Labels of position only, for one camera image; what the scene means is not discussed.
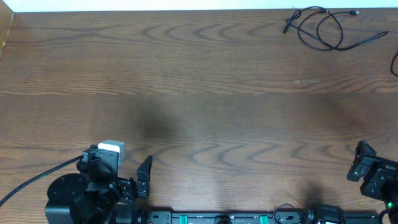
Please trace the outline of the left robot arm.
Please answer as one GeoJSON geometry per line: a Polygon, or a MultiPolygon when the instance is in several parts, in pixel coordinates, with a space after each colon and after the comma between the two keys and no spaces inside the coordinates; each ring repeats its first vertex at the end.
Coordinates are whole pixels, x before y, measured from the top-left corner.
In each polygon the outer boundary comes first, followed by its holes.
{"type": "Polygon", "coordinates": [[[152,156],[136,171],[135,179],[118,176],[124,162],[124,143],[106,140],[91,145],[78,158],[74,174],[54,180],[47,190],[45,215],[49,223],[146,223],[146,212],[135,207],[150,194],[152,156]]]}

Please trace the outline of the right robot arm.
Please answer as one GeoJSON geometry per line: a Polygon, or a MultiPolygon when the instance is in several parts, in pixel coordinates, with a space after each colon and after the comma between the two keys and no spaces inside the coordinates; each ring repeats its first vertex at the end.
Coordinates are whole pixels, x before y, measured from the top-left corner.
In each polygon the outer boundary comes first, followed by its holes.
{"type": "Polygon", "coordinates": [[[360,140],[346,178],[352,182],[362,180],[361,194],[384,202],[386,208],[378,216],[379,223],[387,215],[390,224],[397,224],[396,161],[377,156],[377,152],[365,140],[360,140]]]}

